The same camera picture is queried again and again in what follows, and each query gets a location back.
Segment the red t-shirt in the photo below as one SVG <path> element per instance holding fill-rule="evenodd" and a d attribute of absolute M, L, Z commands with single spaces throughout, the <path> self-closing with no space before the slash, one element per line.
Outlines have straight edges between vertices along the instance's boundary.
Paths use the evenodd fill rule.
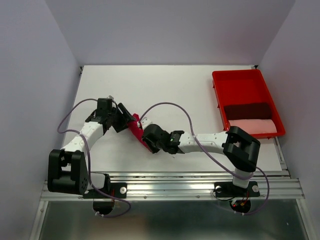
<path fill-rule="evenodd" d="M 129 121 L 127 123 L 128 129 L 131 131 L 131 133 L 134 135 L 134 137 L 146 148 L 148 149 L 150 152 L 152 152 L 152 150 L 148 147 L 148 145 L 142 140 L 142 136 L 144 133 L 144 130 L 138 126 L 140 117 L 138 114 L 134 113 L 132 115 L 133 120 Z"/>

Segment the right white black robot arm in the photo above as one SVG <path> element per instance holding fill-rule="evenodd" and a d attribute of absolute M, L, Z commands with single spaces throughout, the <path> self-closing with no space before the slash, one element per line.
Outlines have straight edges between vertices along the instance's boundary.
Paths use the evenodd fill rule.
<path fill-rule="evenodd" d="M 257 169 L 261 143 L 243 129 L 232 126 L 228 131 L 195 134 L 183 130 L 167 132 L 146 117 L 140 124 L 143 130 L 141 139 L 152 153 L 224 155 L 234 166 L 231 192 L 242 195 L 248 190 L 250 179 Z"/>

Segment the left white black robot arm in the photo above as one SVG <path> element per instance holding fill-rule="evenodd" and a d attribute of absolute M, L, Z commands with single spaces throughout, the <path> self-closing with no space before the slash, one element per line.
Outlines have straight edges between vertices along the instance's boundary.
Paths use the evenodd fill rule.
<path fill-rule="evenodd" d="M 91 188 L 87 157 L 93 145 L 113 128 L 117 133 L 136 119 L 122 103 L 112 96 L 96 100 L 96 109 L 86 118 L 81 130 L 60 130 L 60 134 L 75 133 L 61 149 L 48 156 L 47 188 L 50 192 L 83 195 Z"/>

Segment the red plastic bin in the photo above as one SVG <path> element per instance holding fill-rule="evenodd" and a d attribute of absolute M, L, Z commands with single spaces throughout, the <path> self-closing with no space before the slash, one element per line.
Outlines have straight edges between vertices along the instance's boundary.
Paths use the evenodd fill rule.
<path fill-rule="evenodd" d="M 212 78 L 217 108 L 220 111 L 224 130 L 230 129 L 230 119 L 225 111 L 226 106 L 264 103 L 270 109 L 270 119 L 273 121 L 276 131 L 254 134 L 253 136 L 257 139 L 270 139 L 286 134 L 276 105 L 260 70 L 213 71 Z"/>

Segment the pink rolled t-shirt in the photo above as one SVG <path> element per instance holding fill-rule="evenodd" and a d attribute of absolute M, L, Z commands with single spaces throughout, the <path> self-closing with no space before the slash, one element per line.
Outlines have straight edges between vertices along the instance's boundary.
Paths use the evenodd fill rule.
<path fill-rule="evenodd" d="M 229 120 L 231 127 L 239 127 L 250 135 L 274 134 L 277 132 L 276 125 L 271 119 L 238 119 Z"/>

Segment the dark maroon rolled t-shirt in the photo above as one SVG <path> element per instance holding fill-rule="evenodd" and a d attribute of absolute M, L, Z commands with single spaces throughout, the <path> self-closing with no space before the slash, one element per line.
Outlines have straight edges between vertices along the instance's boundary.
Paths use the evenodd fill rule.
<path fill-rule="evenodd" d="M 272 110 L 266 102 L 226 105 L 223 109 L 228 120 L 272 118 Z"/>

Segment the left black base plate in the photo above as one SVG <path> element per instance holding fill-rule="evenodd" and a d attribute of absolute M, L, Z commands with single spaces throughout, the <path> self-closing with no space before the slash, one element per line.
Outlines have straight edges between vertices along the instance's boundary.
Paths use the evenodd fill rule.
<path fill-rule="evenodd" d="M 112 197 L 125 199 L 127 197 L 127 189 L 128 189 L 128 185 L 125 182 L 112 182 L 110 184 L 109 191 L 106 191 L 105 189 L 101 189 L 101 191 Z M 98 193 L 94 189 L 90 189 L 82 197 L 84 199 L 109 199 L 109 197 Z"/>

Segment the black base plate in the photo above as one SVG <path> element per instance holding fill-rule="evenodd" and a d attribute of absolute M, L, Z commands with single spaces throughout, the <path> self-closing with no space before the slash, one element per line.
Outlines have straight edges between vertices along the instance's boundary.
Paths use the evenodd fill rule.
<path fill-rule="evenodd" d="M 250 181 L 247 188 L 236 186 L 231 181 L 216 182 L 213 190 L 217 198 L 256 198 L 260 196 L 260 189 L 256 181 Z"/>
<path fill-rule="evenodd" d="M 128 185 L 125 182 L 112 182 L 110 184 L 109 191 L 106 191 L 105 189 L 101 189 L 101 191 L 112 197 L 125 199 L 127 197 L 127 189 L 128 189 Z M 94 189 L 90 189 L 82 197 L 84 199 L 109 199 L 109 197 L 98 193 Z"/>

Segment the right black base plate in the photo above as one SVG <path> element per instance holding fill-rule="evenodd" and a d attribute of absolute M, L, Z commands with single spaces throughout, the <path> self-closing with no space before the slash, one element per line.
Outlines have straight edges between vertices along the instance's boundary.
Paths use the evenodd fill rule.
<path fill-rule="evenodd" d="M 247 188 L 236 186 L 231 181 L 216 182 L 213 190 L 217 198 L 256 198 L 260 196 L 260 189 L 256 181 L 250 181 Z"/>

